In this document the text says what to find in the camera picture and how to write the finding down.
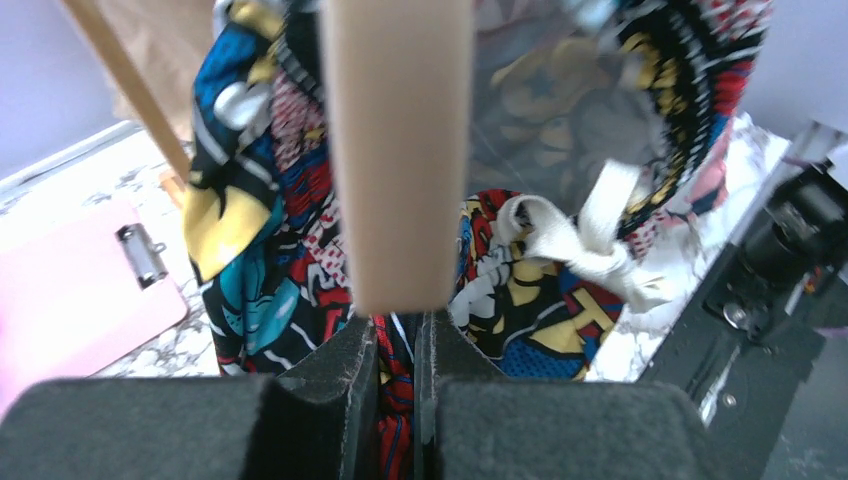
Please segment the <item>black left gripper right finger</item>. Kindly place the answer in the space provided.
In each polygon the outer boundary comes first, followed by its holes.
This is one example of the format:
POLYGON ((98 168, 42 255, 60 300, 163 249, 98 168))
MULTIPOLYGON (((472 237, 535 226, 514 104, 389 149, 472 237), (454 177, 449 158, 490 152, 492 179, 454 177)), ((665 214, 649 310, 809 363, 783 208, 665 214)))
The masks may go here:
POLYGON ((722 479, 689 398, 657 383, 505 376, 444 311, 418 323, 418 479, 722 479))

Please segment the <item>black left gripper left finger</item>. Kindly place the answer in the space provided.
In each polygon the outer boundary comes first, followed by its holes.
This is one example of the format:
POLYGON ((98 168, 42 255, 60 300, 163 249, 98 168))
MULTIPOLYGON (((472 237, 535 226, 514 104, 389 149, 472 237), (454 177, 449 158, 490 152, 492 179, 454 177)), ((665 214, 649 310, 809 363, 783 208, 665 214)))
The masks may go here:
POLYGON ((54 380, 1 425, 5 479, 374 479, 377 342, 351 321, 281 376, 54 380))

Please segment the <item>comic print shorts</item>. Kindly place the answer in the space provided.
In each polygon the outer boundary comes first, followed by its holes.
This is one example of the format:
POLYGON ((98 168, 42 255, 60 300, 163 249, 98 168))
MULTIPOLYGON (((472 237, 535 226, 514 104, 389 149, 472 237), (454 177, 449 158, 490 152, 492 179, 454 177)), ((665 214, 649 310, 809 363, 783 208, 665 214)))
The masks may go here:
POLYGON ((377 477, 414 475, 419 320, 505 376, 583 380, 624 311, 668 302, 636 233, 734 117, 769 1, 470 1, 465 195, 441 309, 362 316, 334 185, 320 10, 219 1, 193 85, 183 230, 220 372, 278 377, 351 321, 377 342, 377 477))

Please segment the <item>cream plastic hanger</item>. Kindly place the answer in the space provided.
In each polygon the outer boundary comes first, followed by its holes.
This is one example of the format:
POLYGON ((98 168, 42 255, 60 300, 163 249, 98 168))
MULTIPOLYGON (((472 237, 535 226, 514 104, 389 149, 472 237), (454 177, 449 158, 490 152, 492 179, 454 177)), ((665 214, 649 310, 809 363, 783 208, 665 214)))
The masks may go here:
POLYGON ((326 1, 319 25, 356 311, 441 309, 466 188, 474 5, 326 1))

